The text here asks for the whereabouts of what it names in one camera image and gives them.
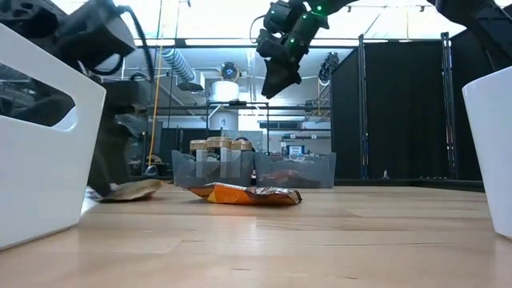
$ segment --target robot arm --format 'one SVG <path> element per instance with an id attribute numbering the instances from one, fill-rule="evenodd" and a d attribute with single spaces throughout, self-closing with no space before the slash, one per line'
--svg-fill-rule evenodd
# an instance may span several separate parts
<path id="1" fill-rule="evenodd" d="M 262 95 L 272 98 L 288 86 L 300 84 L 302 57 L 320 28 L 329 29 L 327 16 L 356 0 L 278 0 L 270 4 L 256 51 L 265 60 Z M 512 64 L 512 19 L 494 0 L 427 0 L 440 14 L 471 30 L 496 57 Z"/>

